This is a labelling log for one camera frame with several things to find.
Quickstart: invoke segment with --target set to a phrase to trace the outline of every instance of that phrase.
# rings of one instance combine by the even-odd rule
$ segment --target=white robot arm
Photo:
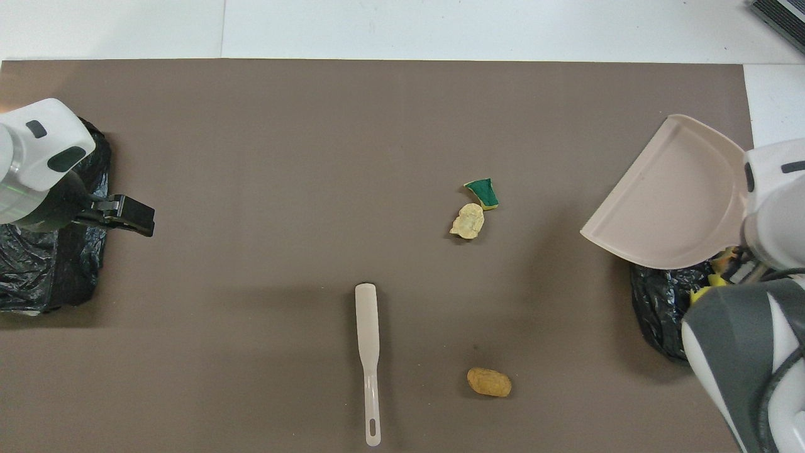
[[[769,276],[805,273],[805,139],[747,152],[745,171],[746,245]],[[805,453],[805,279],[714,288],[682,339],[741,451]]]
[[[153,209],[125,195],[94,197],[71,171],[95,146],[56,99],[0,114],[0,223],[54,231],[77,222],[152,236]]]

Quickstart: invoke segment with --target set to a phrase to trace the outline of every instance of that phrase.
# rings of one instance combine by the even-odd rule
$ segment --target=dustpan
[[[741,243],[744,152],[711,127],[666,118],[581,234],[624,260],[686,268]]]

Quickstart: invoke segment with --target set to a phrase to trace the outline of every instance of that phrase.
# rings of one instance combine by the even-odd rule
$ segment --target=white spatula
[[[380,404],[378,401],[380,330],[378,329],[378,294],[371,283],[361,283],[355,287],[355,315],[357,318],[357,349],[361,353],[361,363],[363,364],[366,443],[374,447],[380,443]]]

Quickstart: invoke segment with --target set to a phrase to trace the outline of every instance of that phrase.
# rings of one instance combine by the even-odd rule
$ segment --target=black plastic bag
[[[691,291],[708,286],[709,261],[690,268],[662,270],[630,264],[632,306],[643,338],[675,362],[687,362],[682,346],[682,317]]]
[[[85,122],[95,151],[73,168],[87,190],[109,192],[111,150],[104,135]],[[106,230],[75,223],[49,233],[0,225],[0,311],[47,313],[91,298],[103,265]]]

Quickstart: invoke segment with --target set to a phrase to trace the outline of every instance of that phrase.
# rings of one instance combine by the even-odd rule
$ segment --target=white floor
[[[756,145],[805,136],[805,55],[744,0],[2,0],[0,60],[745,64]]]

